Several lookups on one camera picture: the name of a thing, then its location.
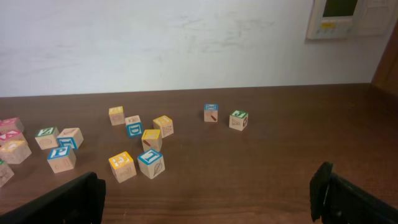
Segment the dark wooden surface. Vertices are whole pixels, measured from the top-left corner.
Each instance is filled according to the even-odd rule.
[[[0,98],[0,119],[18,116],[32,155],[11,166],[0,189],[0,213],[94,171],[107,184],[103,223],[310,223],[309,181],[323,161],[334,171],[398,207],[398,117],[369,85],[285,86],[97,95]],[[203,105],[220,105],[218,123],[203,122]],[[175,133],[163,141],[166,170],[119,184],[108,158],[141,140],[111,126],[108,108],[124,106],[144,128],[163,114]],[[228,127],[232,110],[248,127]],[[54,174],[40,128],[79,127],[84,142],[73,170]]]

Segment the cube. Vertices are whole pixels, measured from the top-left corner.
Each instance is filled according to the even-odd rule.
[[[57,137],[60,134],[57,127],[41,129],[36,134],[36,141],[42,150],[58,147]]]
[[[149,149],[138,157],[139,169],[150,179],[165,170],[163,155],[155,149]]]
[[[0,158],[8,164],[20,164],[31,154],[26,141],[9,141],[0,148]]]
[[[154,129],[159,129],[162,138],[174,133],[173,121],[166,115],[154,120]]]
[[[109,109],[109,118],[111,119],[111,123],[113,126],[119,125],[119,124],[124,124],[123,107],[118,106],[115,108],[110,108]]]
[[[205,105],[205,122],[217,122],[218,121],[218,105],[206,104]]]
[[[70,146],[51,149],[47,158],[54,173],[59,173],[75,168],[76,155]]]
[[[11,118],[6,119],[0,122],[0,133],[6,134],[8,131],[11,130],[19,130],[20,132],[24,132],[24,126],[19,118]]]
[[[140,136],[144,131],[138,115],[125,118],[124,120],[126,122],[127,135],[129,138]]]
[[[145,130],[141,141],[144,151],[148,151],[153,148],[160,152],[160,148],[162,147],[162,138],[160,137],[159,129]]]
[[[229,116],[229,127],[243,131],[243,129],[248,125],[248,119],[249,113],[236,110]]]
[[[26,141],[26,139],[19,130],[15,129],[0,135],[0,146],[5,145],[9,141]]]
[[[109,158],[109,163],[111,164],[112,173],[119,183],[137,175],[134,161],[127,152],[122,152]]]
[[[0,160],[0,187],[14,176],[14,172],[8,166],[6,161]]]
[[[72,149],[78,149],[83,140],[80,128],[65,128],[57,137],[60,147],[70,146]]]

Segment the letter on block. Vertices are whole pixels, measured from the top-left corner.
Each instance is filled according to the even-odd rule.
[[[142,153],[138,157],[139,169],[150,179],[155,178],[165,170],[163,155],[154,149]]]
[[[9,141],[0,148],[0,158],[8,164],[20,164],[31,154],[26,141]]]
[[[14,176],[14,172],[8,166],[6,161],[0,160],[0,187]]]
[[[144,131],[144,128],[142,128],[141,120],[139,119],[138,115],[128,117],[125,119],[125,121],[126,121],[127,135],[129,136],[129,138],[140,136]]]
[[[58,147],[57,136],[60,134],[57,127],[41,129],[36,135],[37,144],[41,149]]]
[[[123,107],[118,106],[115,108],[110,108],[109,109],[109,118],[111,119],[111,123],[113,126],[119,125],[119,124],[124,124]]]
[[[244,111],[234,111],[229,116],[229,127],[243,131],[243,129],[248,125],[249,113]]]
[[[20,132],[24,132],[24,126],[19,118],[11,118],[6,119],[4,121],[0,121],[0,133],[6,134],[8,131],[13,129],[19,130]]]
[[[158,129],[145,130],[144,134],[142,135],[141,141],[144,151],[148,151],[149,149],[153,148],[156,151],[160,152],[160,148],[162,147],[162,138],[160,137],[160,130]]]
[[[205,105],[205,122],[218,121],[218,105]]]
[[[109,158],[112,173],[119,183],[137,175],[134,161],[127,152],[122,152],[112,158]]]
[[[173,121],[166,115],[154,120],[154,129],[159,129],[162,138],[174,133]]]
[[[70,146],[72,149],[78,149],[83,140],[80,128],[65,128],[57,137],[60,147]]]
[[[70,146],[51,149],[47,158],[51,169],[55,173],[71,170],[75,168],[76,155]]]
[[[0,135],[0,146],[5,145],[9,141],[26,141],[26,139],[19,130],[15,129]]]

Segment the yellow block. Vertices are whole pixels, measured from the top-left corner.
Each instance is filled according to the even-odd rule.
[[[321,24],[322,29],[333,29],[336,27],[336,23],[334,22],[324,22]]]
[[[109,115],[117,114],[117,113],[123,113],[123,107],[122,106],[118,106],[118,107],[109,109]]]
[[[163,125],[165,125],[167,123],[172,122],[172,120],[168,116],[163,115],[163,116],[161,116],[159,118],[156,118],[154,120],[154,122],[157,123],[159,126],[163,126]]]
[[[1,148],[2,151],[12,152],[14,149],[18,148],[25,141],[9,141]]]
[[[113,169],[122,168],[124,165],[134,162],[127,152],[122,152],[114,157],[109,158],[109,163]]]
[[[141,139],[143,140],[158,139],[159,135],[160,135],[159,129],[145,130]]]

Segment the wall-mounted device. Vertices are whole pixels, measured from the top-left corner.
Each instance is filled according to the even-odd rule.
[[[386,30],[397,0],[314,0],[308,39],[380,35]]]

